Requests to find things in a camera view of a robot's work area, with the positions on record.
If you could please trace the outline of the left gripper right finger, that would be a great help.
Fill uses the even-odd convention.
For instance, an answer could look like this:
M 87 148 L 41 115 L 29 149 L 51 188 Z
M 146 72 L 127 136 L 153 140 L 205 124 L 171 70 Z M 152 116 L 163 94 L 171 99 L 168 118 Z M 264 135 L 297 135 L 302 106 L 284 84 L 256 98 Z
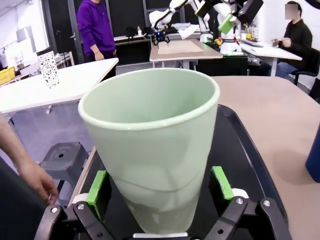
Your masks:
M 247 229 L 254 240 L 292 238 L 277 202 L 269 197 L 254 202 L 234 194 L 221 166 L 211 168 L 208 188 L 219 218 L 206 240 L 230 240 L 238 228 Z

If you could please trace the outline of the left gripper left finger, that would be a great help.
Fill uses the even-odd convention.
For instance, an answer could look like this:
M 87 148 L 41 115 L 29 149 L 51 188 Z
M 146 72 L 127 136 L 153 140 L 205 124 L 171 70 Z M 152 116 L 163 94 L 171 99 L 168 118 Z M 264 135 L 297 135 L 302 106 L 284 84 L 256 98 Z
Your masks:
M 65 208 L 48 206 L 37 228 L 38 240 L 74 240 L 85 234 L 90 240 L 115 240 L 103 223 L 112 188 L 107 171 L 99 170 L 86 194 L 76 196 L 75 203 Z

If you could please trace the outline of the person's left hand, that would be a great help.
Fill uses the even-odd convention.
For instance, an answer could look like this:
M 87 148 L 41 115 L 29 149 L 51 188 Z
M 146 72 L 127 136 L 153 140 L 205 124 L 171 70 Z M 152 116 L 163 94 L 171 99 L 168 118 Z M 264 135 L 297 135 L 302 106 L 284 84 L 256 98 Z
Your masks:
M 48 204 L 54 205 L 59 192 L 52 177 L 32 160 L 22 161 L 17 165 L 19 176 Z

